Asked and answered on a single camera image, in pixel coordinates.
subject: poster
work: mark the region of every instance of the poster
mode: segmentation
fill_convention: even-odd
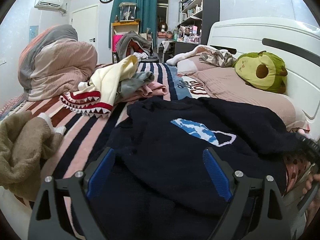
[[[39,25],[30,26],[29,28],[29,43],[32,41],[33,38],[38,36],[39,32]]]

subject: white door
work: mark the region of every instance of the white door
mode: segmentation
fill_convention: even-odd
[[[97,48],[97,11],[98,6],[72,12],[71,24],[78,33],[78,41],[86,41]]]

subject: sweater graphic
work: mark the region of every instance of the sweater graphic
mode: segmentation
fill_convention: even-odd
[[[222,147],[228,144],[232,144],[236,139],[236,135],[234,134],[225,133],[221,131],[211,131],[204,124],[193,122],[190,120],[178,118],[178,119],[172,120],[171,123],[185,130],[188,134],[194,137],[200,138],[202,140],[205,140],[208,143],[211,143],[217,147]],[[216,133],[221,133],[221,134],[230,136],[230,140],[223,143],[219,143],[217,137],[215,136]]]

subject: bottle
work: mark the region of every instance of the bottle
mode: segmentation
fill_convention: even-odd
[[[201,33],[202,33],[202,29],[200,29],[199,44],[201,43]]]
[[[173,40],[177,41],[178,37],[179,37],[179,31],[178,31],[178,28],[176,27],[173,31]]]

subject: comforter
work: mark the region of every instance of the comforter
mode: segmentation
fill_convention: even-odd
[[[40,101],[78,90],[97,64],[92,44],[78,41],[71,25],[45,30],[23,50],[18,79],[29,101]]]

